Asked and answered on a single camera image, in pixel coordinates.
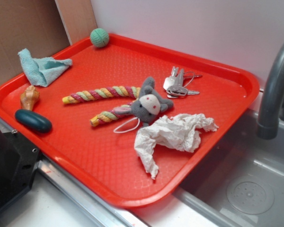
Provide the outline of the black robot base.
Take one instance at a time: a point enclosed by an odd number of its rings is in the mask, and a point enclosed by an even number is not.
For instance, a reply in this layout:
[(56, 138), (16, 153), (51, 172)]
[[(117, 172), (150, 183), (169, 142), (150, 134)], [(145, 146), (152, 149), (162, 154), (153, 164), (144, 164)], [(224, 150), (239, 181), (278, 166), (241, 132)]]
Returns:
[(0, 130), (0, 213), (31, 190), (40, 155), (20, 132)]

